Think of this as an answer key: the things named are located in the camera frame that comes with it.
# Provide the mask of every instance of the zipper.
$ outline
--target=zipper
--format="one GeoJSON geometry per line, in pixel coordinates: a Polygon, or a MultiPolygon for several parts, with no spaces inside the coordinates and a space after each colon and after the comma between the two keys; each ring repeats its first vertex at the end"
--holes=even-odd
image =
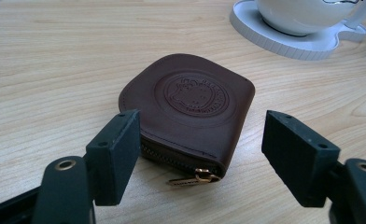
{"type": "Polygon", "coordinates": [[[142,155],[146,158],[149,158],[151,160],[154,161],[160,161],[160,162],[164,162],[167,163],[173,167],[175,167],[178,170],[184,171],[186,173],[192,174],[192,177],[189,178],[180,178],[180,179],[171,179],[167,182],[167,184],[171,185],[171,186],[179,186],[179,187],[183,187],[183,186],[192,186],[192,185],[202,185],[202,184],[207,184],[207,183],[213,183],[213,182],[217,182],[219,181],[221,178],[217,175],[218,173],[218,169],[212,165],[210,165],[209,163],[207,164],[206,168],[199,168],[197,167],[198,165],[193,165],[192,162],[188,163],[188,162],[183,162],[184,159],[188,159],[185,158],[185,156],[181,156],[183,158],[181,158],[181,160],[177,160],[176,158],[173,157],[178,157],[177,155],[173,155],[174,153],[169,150],[168,152],[168,156],[165,155],[166,153],[161,153],[160,150],[168,150],[166,147],[159,147],[159,145],[157,145],[157,149],[153,148],[151,144],[148,140],[144,140],[142,138],[142,144],[141,144],[141,149],[142,149],[142,155]]]}

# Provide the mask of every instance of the white cup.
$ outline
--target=white cup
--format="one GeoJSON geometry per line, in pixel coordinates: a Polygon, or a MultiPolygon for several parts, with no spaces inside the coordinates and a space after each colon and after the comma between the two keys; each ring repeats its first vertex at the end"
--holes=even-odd
{"type": "Polygon", "coordinates": [[[309,35],[344,19],[358,0],[255,0],[264,21],[288,35],[309,35]]]}

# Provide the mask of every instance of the light wood surface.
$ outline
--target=light wood surface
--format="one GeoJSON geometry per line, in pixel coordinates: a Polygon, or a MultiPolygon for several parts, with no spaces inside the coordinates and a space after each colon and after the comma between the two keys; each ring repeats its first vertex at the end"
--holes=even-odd
{"type": "Polygon", "coordinates": [[[329,59],[261,49],[231,26],[234,1],[0,0],[0,203],[40,185],[45,167],[85,146],[119,113],[123,87],[172,53],[205,57],[256,86],[227,175],[192,188],[139,158],[122,202],[98,223],[329,223],[302,208],[260,151],[267,109],[300,119],[366,160],[366,38],[329,59]]]}

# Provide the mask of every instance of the brass zipper pull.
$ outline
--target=brass zipper pull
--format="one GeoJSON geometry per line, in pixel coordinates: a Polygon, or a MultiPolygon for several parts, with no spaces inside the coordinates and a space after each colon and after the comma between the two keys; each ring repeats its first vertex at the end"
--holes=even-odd
{"type": "Polygon", "coordinates": [[[202,185],[211,182],[217,182],[221,178],[212,174],[206,169],[195,169],[195,177],[193,178],[182,178],[182,179],[172,179],[168,181],[171,186],[192,186],[192,185],[202,185]]]}

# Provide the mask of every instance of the brown leather coin purse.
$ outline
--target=brown leather coin purse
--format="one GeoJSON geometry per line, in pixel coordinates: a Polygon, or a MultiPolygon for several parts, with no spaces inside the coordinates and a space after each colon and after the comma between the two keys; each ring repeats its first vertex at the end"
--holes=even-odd
{"type": "Polygon", "coordinates": [[[174,186],[225,176],[255,87],[208,61],[173,54],[135,77],[119,98],[120,111],[139,109],[142,156],[191,175],[174,186]]]}

